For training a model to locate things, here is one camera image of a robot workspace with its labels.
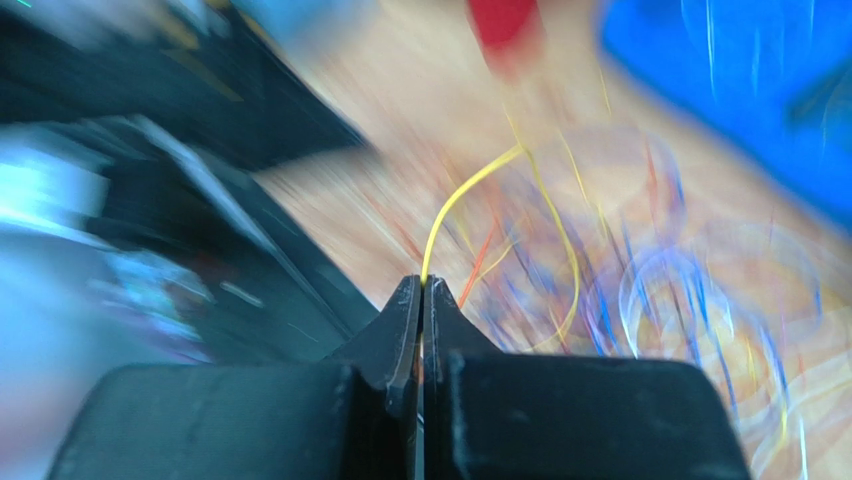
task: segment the black object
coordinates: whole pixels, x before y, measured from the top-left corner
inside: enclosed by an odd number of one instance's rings
[[[700,370],[663,361],[504,355],[464,319],[443,280],[430,278],[421,289],[408,277],[382,314],[326,362],[116,373],[93,394],[51,480],[154,480],[168,478],[154,476],[166,471],[187,480],[382,480],[403,478],[406,464],[414,478],[421,347],[426,480],[750,478],[721,400]],[[360,367],[370,393],[341,362]],[[338,383],[344,377],[349,382]],[[131,408],[144,414],[139,421],[128,421]],[[218,415],[198,413],[205,410]],[[281,412],[297,411],[301,422],[279,420]],[[354,418],[361,420],[346,423]],[[362,430],[329,426],[341,423]],[[127,438],[107,440],[120,449],[100,440],[100,432],[117,430]],[[240,432],[231,454],[224,452],[234,439],[222,432]],[[163,441],[169,449],[152,450]],[[331,467],[303,467],[306,457],[294,452],[305,453],[306,445],[317,445],[311,462]],[[358,461],[345,460],[358,445]],[[257,455],[253,446],[278,453]],[[171,470],[146,466],[162,461]],[[210,476],[209,465],[222,474]]]
[[[131,367],[104,379],[51,480],[402,479],[393,424],[351,367]]]
[[[109,180],[89,233],[199,275],[215,301],[186,320],[217,363],[317,361],[375,318],[372,304],[250,175],[152,125],[107,117],[28,127],[73,142],[74,155],[102,160],[89,162]],[[168,141],[154,141],[146,126]],[[238,231],[237,214],[266,247]]]
[[[0,124],[141,115],[250,171],[364,144],[236,9],[216,14],[222,33],[168,17],[192,45],[164,33],[151,44],[116,37],[81,51],[0,11]]]

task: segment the blue fabric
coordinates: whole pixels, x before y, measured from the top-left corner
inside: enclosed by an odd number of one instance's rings
[[[848,143],[846,150],[841,146],[852,135],[826,141],[822,112],[810,123],[793,127],[789,121],[794,102],[852,60],[852,1],[815,0],[812,23],[809,0],[713,1],[710,11],[727,8],[731,14],[714,18],[712,83],[708,1],[612,2],[604,48],[641,81],[751,153],[778,182],[852,229],[852,154]],[[750,4],[757,7],[746,11]],[[770,4],[774,11],[763,9]],[[734,10],[737,5],[744,13]],[[761,49],[753,47],[758,43]],[[754,60],[755,50],[768,60],[756,62],[765,73],[753,82],[747,60]],[[852,106],[846,108],[849,116]]]

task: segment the tan surface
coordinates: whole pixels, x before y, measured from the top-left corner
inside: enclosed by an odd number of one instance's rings
[[[558,124],[575,132],[572,141],[588,143],[584,125],[621,125],[639,126],[660,139],[681,169],[688,228],[719,218],[772,222],[815,240],[836,258],[852,257],[845,239],[787,199],[743,154],[684,114],[664,107],[601,59],[595,41],[599,15],[595,2],[542,2],[547,55],[512,93],[505,93],[489,75],[462,2],[380,3],[377,13],[344,44],[294,63],[381,153],[336,153],[326,161],[287,167],[261,179],[377,305],[383,304],[402,275],[419,271],[432,219],[452,185],[513,145],[501,107],[501,98],[507,96],[521,129],[530,135]],[[613,173],[601,189],[623,192],[630,178]],[[458,295],[473,255],[446,249],[436,255],[434,270]],[[827,263],[841,276],[852,273],[840,260]],[[831,288],[848,292],[846,285],[839,282]],[[848,305],[839,295],[827,297],[835,297],[827,299],[827,309]],[[817,365],[845,353],[849,312],[840,309],[828,317],[826,323],[832,325],[798,353],[785,352],[791,378],[801,377],[802,367],[818,371]],[[732,362],[743,370],[745,355]],[[842,378],[841,383],[852,379],[848,362],[838,365],[831,374],[814,375]],[[796,383],[791,391],[815,395],[817,380],[805,383]],[[806,428],[815,429],[820,412],[830,410],[825,405],[840,402],[848,393],[844,387],[819,401],[809,400],[802,416],[807,417]],[[852,441],[846,423],[807,436],[809,478],[845,478],[842,452],[849,451]],[[793,472],[801,462],[792,460],[798,458],[797,442],[784,447],[790,450],[777,456],[782,460],[774,462],[764,478],[799,476]]]

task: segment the wire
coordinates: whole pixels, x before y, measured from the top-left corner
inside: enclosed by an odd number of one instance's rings
[[[486,275],[488,275],[488,273],[491,272],[491,270],[494,270],[495,268],[497,268],[497,265],[499,265],[500,262],[502,262],[503,260],[506,259],[506,257],[509,255],[509,252],[512,251],[512,247],[514,247],[517,244],[518,244],[518,242],[510,243],[509,246],[507,246],[503,250],[503,253],[500,254],[499,257],[497,257],[497,260],[495,260],[494,263],[492,263],[488,268],[486,268],[485,270],[482,271],[482,273],[479,274],[479,276],[476,278],[474,283],[482,280],[482,278],[485,277]]]
[[[426,248],[423,250],[423,268],[420,270],[420,285],[426,286],[426,282],[429,279],[429,265],[432,262],[432,253],[435,249],[435,240],[438,238],[438,232],[441,230],[441,226],[444,224],[444,218],[446,218],[447,213],[453,208],[463,196],[466,194],[471,188],[479,184],[479,182],[485,180],[489,175],[500,170],[501,168],[508,165],[512,160],[517,158],[519,155],[524,153],[523,147],[520,145],[515,145],[510,148],[506,153],[500,155],[496,159],[489,162],[487,165],[482,167],[481,170],[473,174],[472,177],[467,179],[452,195],[447,201],[444,203],[444,206],[441,207],[441,210],[438,212],[438,216],[435,217],[435,223],[432,224],[432,230],[429,232],[429,240],[426,242]]]
[[[553,222],[556,224],[556,227],[559,229],[559,236],[562,240],[562,244],[565,247],[565,253],[568,256],[568,263],[571,265],[571,273],[574,277],[574,298],[571,300],[571,307],[568,310],[568,313],[565,315],[565,319],[562,321],[561,326],[556,327],[556,332],[550,336],[550,338],[538,343],[537,345],[533,345],[527,351],[535,351],[537,348],[543,346],[546,343],[549,343],[554,338],[559,338],[560,343],[564,343],[565,332],[571,330],[571,326],[574,322],[574,317],[577,313],[577,304],[580,299],[580,265],[577,261],[577,254],[574,251],[574,248],[571,246],[571,241],[568,239],[568,234],[565,233],[565,227],[562,224],[562,218],[559,216],[559,212],[556,210],[556,206],[553,204],[553,201],[550,199],[550,195],[547,193],[547,188],[544,186],[544,180],[541,178],[541,172],[539,172],[538,164],[535,161],[535,157],[533,157],[532,152],[524,148],[527,158],[530,160],[530,166],[533,170],[533,175],[535,176],[536,183],[538,184],[539,191],[541,192],[541,196],[544,199],[545,203],[547,203],[547,208],[550,210],[550,214],[553,216]]]
[[[606,104],[606,111],[609,113],[609,117],[612,118],[612,105],[609,103],[609,93],[606,88],[606,79],[603,74],[603,69],[598,65],[598,74],[600,74],[601,79],[601,94],[603,95],[604,104]]]
[[[476,262],[473,265],[473,270],[470,272],[470,278],[467,280],[467,285],[465,285],[464,291],[459,297],[460,309],[464,307],[464,302],[467,300],[467,296],[470,294],[470,290],[473,288],[473,284],[477,280],[479,270],[482,268],[482,263],[485,261],[485,254],[488,252],[488,246],[491,245],[491,239],[494,238],[494,232],[496,231],[497,219],[494,219],[494,223],[491,224],[491,230],[488,231],[488,236],[485,237],[485,242],[482,244],[482,249],[479,250],[479,255],[476,256]]]

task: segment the orange wire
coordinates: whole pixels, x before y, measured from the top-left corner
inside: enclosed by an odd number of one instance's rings
[[[799,350],[797,353],[798,353],[797,356],[799,357],[799,375],[802,376],[802,388],[808,388],[807,377],[805,377],[805,372],[807,371],[805,369],[805,361],[802,358],[801,350]]]
[[[648,162],[648,174],[650,184],[648,193],[651,197],[651,223],[657,226],[657,170],[654,168],[654,160],[651,155],[651,145],[648,144],[648,136],[645,136],[645,159]]]
[[[488,231],[488,236],[485,237],[485,243],[482,244],[482,249],[479,250],[479,255],[476,256],[476,263],[473,264],[473,271],[470,273],[470,278],[467,279],[467,285],[464,287],[464,292],[462,292],[461,297],[459,297],[459,309],[464,307],[464,302],[467,300],[467,296],[470,295],[470,291],[473,288],[473,284],[476,283],[476,277],[479,276],[479,270],[482,269],[482,264],[485,263],[485,253],[488,251],[488,245],[491,244],[491,239],[494,238],[494,233],[497,231],[497,219],[491,223],[491,230]]]

